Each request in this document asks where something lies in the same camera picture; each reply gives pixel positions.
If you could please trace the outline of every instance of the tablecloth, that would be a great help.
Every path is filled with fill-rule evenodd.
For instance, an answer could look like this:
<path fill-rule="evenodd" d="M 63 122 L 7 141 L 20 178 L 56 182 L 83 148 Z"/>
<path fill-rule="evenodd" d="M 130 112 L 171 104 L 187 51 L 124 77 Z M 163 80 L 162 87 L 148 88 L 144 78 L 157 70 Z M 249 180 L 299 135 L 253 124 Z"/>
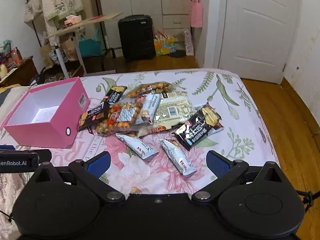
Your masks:
<path fill-rule="evenodd" d="M 206 165 L 206 155 L 214 150 L 229 160 L 242 159 L 250 165 L 263 166 L 266 161 L 279 164 L 268 130 L 238 75 L 219 69 L 180 69 L 136 73 L 109 74 L 81 78 L 90 98 L 89 108 L 97 105 L 115 84 L 132 89 L 143 83 L 167 81 L 185 87 L 194 106 L 210 105 L 222 117 L 224 130 L 207 136 L 187 151 L 182 150 L 197 172 L 183 177 L 160 146 L 159 139 L 173 138 L 172 131 L 147 135 L 143 141 L 159 153 L 151 160 L 142 160 L 115 136 L 101 137 L 87 130 L 77 134 L 67 149 L 50 149 L 54 166 L 66 166 L 75 159 L 89 160 L 102 151 L 111 155 L 111 166 L 101 179 L 123 194 L 193 194 L 217 177 Z M 18 145 L 0 129 L 0 144 L 14 145 L 18 150 L 33 149 Z"/>

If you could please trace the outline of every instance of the brown bag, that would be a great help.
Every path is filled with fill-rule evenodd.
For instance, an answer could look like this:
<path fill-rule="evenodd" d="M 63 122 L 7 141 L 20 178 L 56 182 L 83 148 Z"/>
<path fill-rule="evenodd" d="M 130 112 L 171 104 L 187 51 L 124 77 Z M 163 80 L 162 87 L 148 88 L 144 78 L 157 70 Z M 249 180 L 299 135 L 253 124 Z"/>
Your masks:
<path fill-rule="evenodd" d="M 49 56 L 49 53 L 52 51 L 52 47 L 50 44 L 46 44 L 42 46 L 40 49 L 40 54 L 42 56 L 42 61 L 46 69 L 52 68 L 54 65 L 54 62 Z"/>
<path fill-rule="evenodd" d="M 78 55 L 76 51 L 76 47 L 74 42 L 71 39 L 66 40 L 65 42 L 61 43 L 61 48 L 63 49 L 64 53 L 67 56 L 69 61 L 76 61 L 78 60 Z"/>

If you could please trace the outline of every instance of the pink box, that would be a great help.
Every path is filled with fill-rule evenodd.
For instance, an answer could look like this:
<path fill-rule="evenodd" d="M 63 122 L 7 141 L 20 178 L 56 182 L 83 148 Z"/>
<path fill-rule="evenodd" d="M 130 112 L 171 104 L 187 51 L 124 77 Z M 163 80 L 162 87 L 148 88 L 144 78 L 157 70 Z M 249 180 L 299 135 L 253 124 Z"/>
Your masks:
<path fill-rule="evenodd" d="M 4 128 L 23 146 L 67 148 L 76 138 L 89 98 L 80 78 L 29 90 L 7 117 Z"/>

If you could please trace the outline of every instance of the pink bag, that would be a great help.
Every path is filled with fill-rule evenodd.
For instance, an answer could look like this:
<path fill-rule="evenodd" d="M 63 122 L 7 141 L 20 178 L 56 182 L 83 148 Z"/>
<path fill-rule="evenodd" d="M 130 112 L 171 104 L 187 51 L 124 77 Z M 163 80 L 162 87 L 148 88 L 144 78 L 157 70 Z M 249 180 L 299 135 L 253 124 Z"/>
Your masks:
<path fill-rule="evenodd" d="M 202 28 L 202 3 L 191 1 L 190 15 L 191 15 L 191 27 Z"/>

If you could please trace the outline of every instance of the black suitcase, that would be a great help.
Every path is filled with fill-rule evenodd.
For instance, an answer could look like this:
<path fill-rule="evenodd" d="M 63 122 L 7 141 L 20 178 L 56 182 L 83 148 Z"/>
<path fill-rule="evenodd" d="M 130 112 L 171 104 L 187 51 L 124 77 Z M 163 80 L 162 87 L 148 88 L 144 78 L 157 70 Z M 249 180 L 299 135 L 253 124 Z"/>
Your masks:
<path fill-rule="evenodd" d="M 125 60 L 152 59 L 155 54 L 152 18 L 132 15 L 118 22 L 122 53 Z"/>

